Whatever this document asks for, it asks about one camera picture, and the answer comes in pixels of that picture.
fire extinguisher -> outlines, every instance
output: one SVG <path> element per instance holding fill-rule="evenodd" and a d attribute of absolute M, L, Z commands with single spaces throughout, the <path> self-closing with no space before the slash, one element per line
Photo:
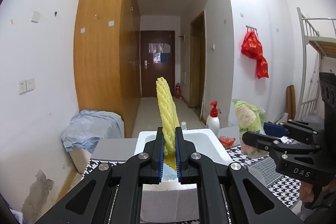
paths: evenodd
<path fill-rule="evenodd" d="M 181 97 L 181 85 L 177 83 L 175 86 L 175 97 L 179 99 Z"/>

yellow foam net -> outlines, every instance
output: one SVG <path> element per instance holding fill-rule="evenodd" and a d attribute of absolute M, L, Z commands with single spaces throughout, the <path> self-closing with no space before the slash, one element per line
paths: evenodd
<path fill-rule="evenodd" d="M 176 113 L 175 103 L 165 78 L 161 77 L 157 79 L 156 92 L 163 127 L 164 163 L 176 170 L 175 128 L 179 127 L 180 124 Z"/>

brown door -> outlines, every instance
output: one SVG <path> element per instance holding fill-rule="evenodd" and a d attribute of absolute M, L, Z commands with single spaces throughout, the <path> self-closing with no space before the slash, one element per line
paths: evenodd
<path fill-rule="evenodd" d="M 164 77 L 167 80 L 170 92 L 174 96 L 175 32 L 141 31 L 140 45 L 142 97 L 156 97 L 156 80 L 159 77 Z M 157 52 L 162 45 L 165 53 Z"/>
<path fill-rule="evenodd" d="M 190 98 L 189 104 L 201 118 L 205 83 L 205 19 L 204 12 L 190 24 Z"/>

metal screw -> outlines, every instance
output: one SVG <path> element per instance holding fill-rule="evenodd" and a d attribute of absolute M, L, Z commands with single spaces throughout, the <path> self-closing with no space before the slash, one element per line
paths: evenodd
<path fill-rule="evenodd" d="M 242 166 L 239 164 L 239 163 L 237 163 L 237 162 L 234 162 L 234 163 L 232 163 L 231 165 L 231 168 L 233 169 L 233 170 L 236 170 L 236 171 L 238 171 Z"/>
<path fill-rule="evenodd" d="M 100 171 L 106 171 L 109 168 L 109 165 L 106 163 L 100 164 L 98 168 Z"/>
<path fill-rule="evenodd" d="M 142 152 L 138 155 L 139 159 L 145 160 L 149 157 L 149 155 L 146 152 Z"/>
<path fill-rule="evenodd" d="M 194 160 L 199 160 L 202 155 L 200 153 L 192 153 L 191 154 L 191 157 L 194 159 Z"/>

wooden wardrobe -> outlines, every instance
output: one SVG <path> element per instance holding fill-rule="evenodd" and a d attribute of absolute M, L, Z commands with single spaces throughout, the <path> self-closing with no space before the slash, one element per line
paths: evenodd
<path fill-rule="evenodd" d="M 140 103 L 137 0 L 79 0 L 73 67 L 79 110 L 121 115 L 131 138 Z"/>

